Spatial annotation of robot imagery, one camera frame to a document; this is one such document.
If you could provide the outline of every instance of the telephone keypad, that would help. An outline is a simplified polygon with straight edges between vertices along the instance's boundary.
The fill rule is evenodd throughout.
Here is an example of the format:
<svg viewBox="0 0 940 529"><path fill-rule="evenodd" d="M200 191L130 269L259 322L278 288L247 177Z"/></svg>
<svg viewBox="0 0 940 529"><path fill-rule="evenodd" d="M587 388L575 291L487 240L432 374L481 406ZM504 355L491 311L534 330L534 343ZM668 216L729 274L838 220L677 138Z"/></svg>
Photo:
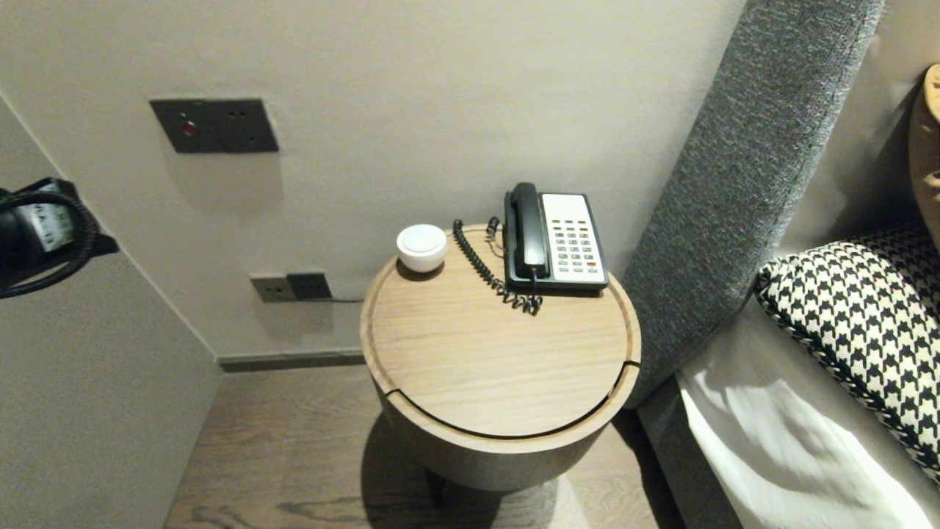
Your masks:
<svg viewBox="0 0 940 529"><path fill-rule="evenodd" d="M591 227L587 202L580 195L541 194L545 218L551 219L550 259L558 281L606 281L597 233Z"/></svg>

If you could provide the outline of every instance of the coiled phone cord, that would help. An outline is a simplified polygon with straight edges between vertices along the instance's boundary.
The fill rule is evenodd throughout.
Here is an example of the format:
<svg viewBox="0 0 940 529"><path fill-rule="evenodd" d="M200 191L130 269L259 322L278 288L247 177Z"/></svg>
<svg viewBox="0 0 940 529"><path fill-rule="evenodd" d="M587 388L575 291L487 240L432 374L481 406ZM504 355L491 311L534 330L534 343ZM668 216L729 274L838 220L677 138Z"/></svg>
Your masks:
<svg viewBox="0 0 940 529"><path fill-rule="evenodd" d="M490 237L493 237L496 235L496 229L498 227L499 219L494 216L490 219L490 222L487 223L486 233ZM457 246L461 247L463 255L467 257L479 276L483 278L483 281L496 291L497 296L503 298L503 303L511 303L513 309L522 309L523 313L532 314L533 316L538 314L541 308L542 297L536 295L535 280L532 281L532 294L527 296L525 294L519 294L518 292L512 292L506 287L506 283L497 278L493 271L490 270L490 267L483 263L483 260L479 258L477 253L470 246L470 243L463 235L463 221L460 219L454 220L453 228L454 239L457 241Z"/></svg>
<svg viewBox="0 0 940 529"><path fill-rule="evenodd" d="M75 231L82 237L82 243L79 246L78 252L75 254L75 258L72 259L68 264L62 266L56 270L56 272L38 280L0 290L0 299L6 297L22 296L24 294L30 294L38 290L42 290L44 288L49 288L50 286L53 286L54 284L71 277L73 274L81 270L82 267L87 265L88 261L91 261L92 252L95 249L95 238L99 233L98 222L95 220L95 217L91 215L91 212L89 212L80 201L73 199L68 195L63 195L62 193L54 193L50 191L29 191L6 195L4 198L0 199L0 212L32 204L56 204L63 205L71 209L82 221L81 226L75 229Z"/></svg>

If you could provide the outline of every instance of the round wooden side table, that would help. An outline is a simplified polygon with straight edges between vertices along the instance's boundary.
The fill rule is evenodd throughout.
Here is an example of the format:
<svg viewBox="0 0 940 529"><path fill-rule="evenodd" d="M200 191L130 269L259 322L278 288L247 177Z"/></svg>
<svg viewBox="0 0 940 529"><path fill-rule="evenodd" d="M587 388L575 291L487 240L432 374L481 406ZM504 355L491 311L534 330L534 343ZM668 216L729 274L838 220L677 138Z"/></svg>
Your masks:
<svg viewBox="0 0 940 529"><path fill-rule="evenodd" d="M485 227L467 240L502 276ZM537 316L504 304L447 236L430 274L391 260L369 289L360 334L384 415L434 473L518 490L567 471L636 382L640 329L613 277L598 297L545 297Z"/></svg>

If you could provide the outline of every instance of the label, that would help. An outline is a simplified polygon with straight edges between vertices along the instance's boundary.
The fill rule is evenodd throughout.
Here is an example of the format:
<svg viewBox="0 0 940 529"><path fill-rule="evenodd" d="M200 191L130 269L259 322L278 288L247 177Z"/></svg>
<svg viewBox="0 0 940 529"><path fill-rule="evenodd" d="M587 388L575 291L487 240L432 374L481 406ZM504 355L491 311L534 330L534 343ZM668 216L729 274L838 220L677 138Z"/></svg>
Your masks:
<svg viewBox="0 0 940 529"><path fill-rule="evenodd" d="M39 191L59 192L55 183L44 185ZM19 208L36 232L46 253L62 248L75 239L69 208L58 204L30 204Z"/></svg>

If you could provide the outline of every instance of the electrical outlet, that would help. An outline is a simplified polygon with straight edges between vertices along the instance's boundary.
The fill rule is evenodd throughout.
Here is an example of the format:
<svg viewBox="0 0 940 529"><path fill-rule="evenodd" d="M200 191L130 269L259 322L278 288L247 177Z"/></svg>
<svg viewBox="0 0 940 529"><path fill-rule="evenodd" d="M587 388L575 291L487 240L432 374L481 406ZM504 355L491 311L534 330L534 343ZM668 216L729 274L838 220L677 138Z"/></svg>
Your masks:
<svg viewBox="0 0 940 529"><path fill-rule="evenodd" d="M252 276L251 284L265 303L333 299L323 272L286 276Z"/></svg>
<svg viewBox="0 0 940 529"><path fill-rule="evenodd" d="M333 298L330 285L326 283L326 274L323 272L288 274L288 283L299 301Z"/></svg>
<svg viewBox="0 0 940 529"><path fill-rule="evenodd" d="M260 99L209 101L207 110L226 152L277 151Z"/></svg>
<svg viewBox="0 0 940 529"><path fill-rule="evenodd" d="M277 152L260 99L150 102L176 152Z"/></svg>
<svg viewBox="0 0 940 529"><path fill-rule="evenodd" d="M284 276L252 277L251 284L258 292L258 297L264 303L283 303L296 301L288 279Z"/></svg>

